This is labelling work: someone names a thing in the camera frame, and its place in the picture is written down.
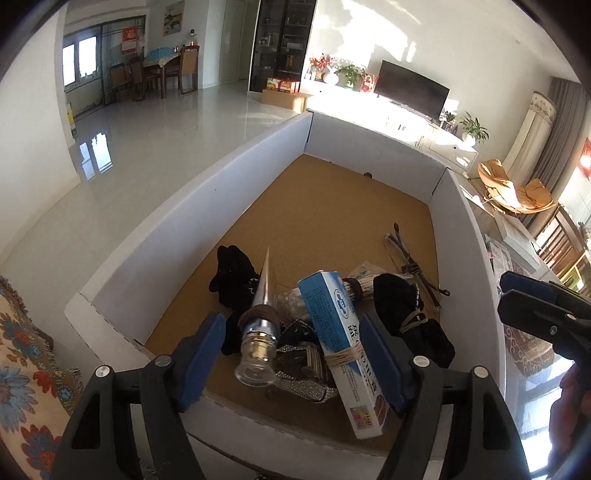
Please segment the person's right hand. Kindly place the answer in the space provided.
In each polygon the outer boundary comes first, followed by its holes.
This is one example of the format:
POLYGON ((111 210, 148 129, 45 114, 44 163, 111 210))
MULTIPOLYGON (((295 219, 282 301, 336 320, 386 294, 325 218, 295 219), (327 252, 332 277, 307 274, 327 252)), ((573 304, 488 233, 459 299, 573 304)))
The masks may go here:
POLYGON ((551 473, 558 470, 578 442, 581 429, 577 425, 583 418, 590 419, 590 391, 583 390, 582 379, 579 367, 573 364, 561 379, 561 396, 550 410, 551 473))

